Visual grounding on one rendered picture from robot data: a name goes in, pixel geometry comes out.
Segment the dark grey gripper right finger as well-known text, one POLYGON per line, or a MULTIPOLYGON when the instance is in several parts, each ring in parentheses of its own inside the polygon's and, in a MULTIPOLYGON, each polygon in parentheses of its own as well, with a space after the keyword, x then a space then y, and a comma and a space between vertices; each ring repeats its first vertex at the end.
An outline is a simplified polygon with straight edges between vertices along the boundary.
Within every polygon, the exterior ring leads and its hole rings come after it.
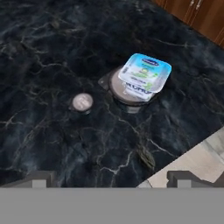
POLYGON ((212 183, 201 179, 190 171, 168 171, 168 188, 224 188, 224 172, 212 183))

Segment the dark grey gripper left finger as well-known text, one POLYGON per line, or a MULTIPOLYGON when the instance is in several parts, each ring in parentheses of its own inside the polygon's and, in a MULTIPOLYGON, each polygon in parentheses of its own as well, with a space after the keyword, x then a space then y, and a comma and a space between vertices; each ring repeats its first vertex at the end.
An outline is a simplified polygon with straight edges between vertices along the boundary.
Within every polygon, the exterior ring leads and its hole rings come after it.
POLYGON ((54 171, 34 171, 27 177, 3 185, 3 188, 50 188, 55 187, 54 171))

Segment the small grey-lidded yogurt container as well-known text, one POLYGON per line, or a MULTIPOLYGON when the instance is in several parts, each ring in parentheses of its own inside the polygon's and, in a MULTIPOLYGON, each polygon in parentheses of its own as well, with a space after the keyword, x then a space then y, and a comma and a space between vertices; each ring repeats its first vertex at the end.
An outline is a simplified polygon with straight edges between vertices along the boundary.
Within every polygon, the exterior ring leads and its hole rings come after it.
POLYGON ((88 114, 94 105, 93 97, 88 93, 80 93, 73 97, 69 109, 82 114, 88 114))

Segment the blue and white yogurt cup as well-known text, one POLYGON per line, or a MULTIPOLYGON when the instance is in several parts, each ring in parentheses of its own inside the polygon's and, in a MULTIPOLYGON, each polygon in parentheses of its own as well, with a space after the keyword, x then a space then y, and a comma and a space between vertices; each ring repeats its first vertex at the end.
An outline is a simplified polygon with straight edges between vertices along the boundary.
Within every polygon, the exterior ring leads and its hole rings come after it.
POLYGON ((118 77, 126 83, 129 94, 148 102, 163 89, 171 72, 172 66, 169 63, 134 53, 122 67, 118 77))

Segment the large grey-lidded yogurt container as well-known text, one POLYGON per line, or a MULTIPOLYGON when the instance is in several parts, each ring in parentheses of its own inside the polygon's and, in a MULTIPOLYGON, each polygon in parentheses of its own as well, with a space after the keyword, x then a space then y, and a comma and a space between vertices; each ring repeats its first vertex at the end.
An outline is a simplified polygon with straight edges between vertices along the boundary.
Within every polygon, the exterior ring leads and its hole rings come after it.
POLYGON ((149 101, 143 101, 136 96, 128 94, 126 91, 127 84, 118 78, 121 69, 119 66, 105 74, 98 80, 98 84, 112 95, 115 104, 123 111, 129 114, 137 114, 145 110, 156 96, 153 94, 149 101))

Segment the brown wooden cupboard run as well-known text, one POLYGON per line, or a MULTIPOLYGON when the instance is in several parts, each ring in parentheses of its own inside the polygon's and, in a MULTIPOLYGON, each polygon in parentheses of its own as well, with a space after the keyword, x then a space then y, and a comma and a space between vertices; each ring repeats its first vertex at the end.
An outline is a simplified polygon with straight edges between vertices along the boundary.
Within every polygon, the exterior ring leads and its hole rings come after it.
POLYGON ((224 0, 152 0, 224 48, 224 0))

